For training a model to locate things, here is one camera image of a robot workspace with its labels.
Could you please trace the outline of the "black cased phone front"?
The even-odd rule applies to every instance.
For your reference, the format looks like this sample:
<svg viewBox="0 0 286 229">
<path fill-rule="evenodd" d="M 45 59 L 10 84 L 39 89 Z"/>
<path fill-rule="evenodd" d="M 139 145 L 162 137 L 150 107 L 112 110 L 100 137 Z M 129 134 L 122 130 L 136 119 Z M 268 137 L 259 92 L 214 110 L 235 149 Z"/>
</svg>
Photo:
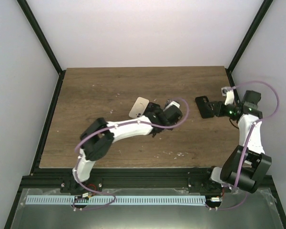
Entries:
<svg viewBox="0 0 286 229">
<path fill-rule="evenodd" d="M 195 102 L 199 113 L 203 119 L 213 118 L 214 113 L 209 106 L 209 99 L 207 96 L 199 96 L 195 98 Z"/>
</svg>

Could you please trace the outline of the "black cased phone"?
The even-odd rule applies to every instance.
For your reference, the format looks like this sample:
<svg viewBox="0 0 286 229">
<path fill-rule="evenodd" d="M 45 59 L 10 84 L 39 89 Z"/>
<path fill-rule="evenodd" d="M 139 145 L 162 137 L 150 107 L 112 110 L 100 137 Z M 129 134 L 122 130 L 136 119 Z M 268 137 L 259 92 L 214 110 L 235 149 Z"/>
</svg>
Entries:
<svg viewBox="0 0 286 229">
<path fill-rule="evenodd" d="M 199 96 L 195 98 L 195 102 L 199 113 L 203 119 L 213 118 L 214 113 L 209 106 L 209 99 L 207 96 Z"/>
<path fill-rule="evenodd" d="M 145 109 L 144 114 L 150 113 L 150 112 L 155 112 L 157 110 L 161 110 L 161 106 L 159 104 L 149 102 L 146 109 Z"/>
</svg>

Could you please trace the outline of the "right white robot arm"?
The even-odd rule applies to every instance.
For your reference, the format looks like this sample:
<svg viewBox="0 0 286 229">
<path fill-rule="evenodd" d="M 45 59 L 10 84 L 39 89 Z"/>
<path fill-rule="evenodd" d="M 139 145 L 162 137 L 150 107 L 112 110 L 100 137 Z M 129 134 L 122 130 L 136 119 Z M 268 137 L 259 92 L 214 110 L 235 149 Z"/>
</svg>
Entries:
<svg viewBox="0 0 286 229">
<path fill-rule="evenodd" d="M 232 89 L 222 88 L 222 95 L 225 101 L 209 102 L 208 106 L 216 117 L 228 117 L 237 122 L 239 144 L 222 167 L 214 167 L 211 175 L 202 180 L 202 186 L 207 192 L 214 192 L 221 184 L 254 193 L 272 164 L 261 141 L 263 114 L 258 110 L 261 94 L 246 91 L 240 105 L 234 104 Z"/>
</svg>

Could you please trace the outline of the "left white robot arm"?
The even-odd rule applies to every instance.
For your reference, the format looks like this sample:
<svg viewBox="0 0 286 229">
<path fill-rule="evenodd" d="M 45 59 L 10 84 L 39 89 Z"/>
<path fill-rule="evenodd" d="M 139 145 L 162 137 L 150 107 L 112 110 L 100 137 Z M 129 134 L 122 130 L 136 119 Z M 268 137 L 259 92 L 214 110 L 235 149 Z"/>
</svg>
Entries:
<svg viewBox="0 0 286 229">
<path fill-rule="evenodd" d="M 95 162 L 107 154 L 113 143 L 140 135 L 155 136 L 165 129 L 173 130 L 182 117 L 180 104 L 172 100 L 163 109 L 151 103 L 143 115 L 131 120 L 107 122 L 104 118 L 96 119 L 82 133 L 75 148 L 79 156 L 72 169 L 71 187 L 78 193 L 87 189 Z"/>
</svg>

